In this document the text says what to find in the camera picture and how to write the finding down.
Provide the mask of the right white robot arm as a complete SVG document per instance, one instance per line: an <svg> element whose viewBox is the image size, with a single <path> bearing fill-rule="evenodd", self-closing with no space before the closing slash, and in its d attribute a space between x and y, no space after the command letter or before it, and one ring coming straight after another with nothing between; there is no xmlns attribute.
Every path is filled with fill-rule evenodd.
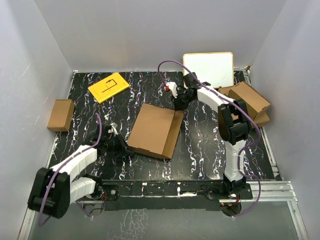
<svg viewBox="0 0 320 240"><path fill-rule="evenodd" d="M171 92L176 111L186 110L193 101L199 101L217 112L218 131L225 144L226 167L223 173L221 195L233 199L246 187L244 152L246 140L252 130L243 100L234 100L216 91L208 82L199 83L195 73L183 77L184 86L170 81L165 90Z"/></svg>

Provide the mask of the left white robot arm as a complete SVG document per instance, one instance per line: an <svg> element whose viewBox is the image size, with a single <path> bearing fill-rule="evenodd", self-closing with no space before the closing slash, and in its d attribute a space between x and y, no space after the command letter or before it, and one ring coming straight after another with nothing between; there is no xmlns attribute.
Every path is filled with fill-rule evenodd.
<svg viewBox="0 0 320 240"><path fill-rule="evenodd" d="M27 207L60 219L70 204L83 197L101 200L106 195L101 178L79 175L104 154L115 157L133 154L133 149L114 124L97 127L95 133L87 137L71 156L50 168L40 168L35 175Z"/></svg>

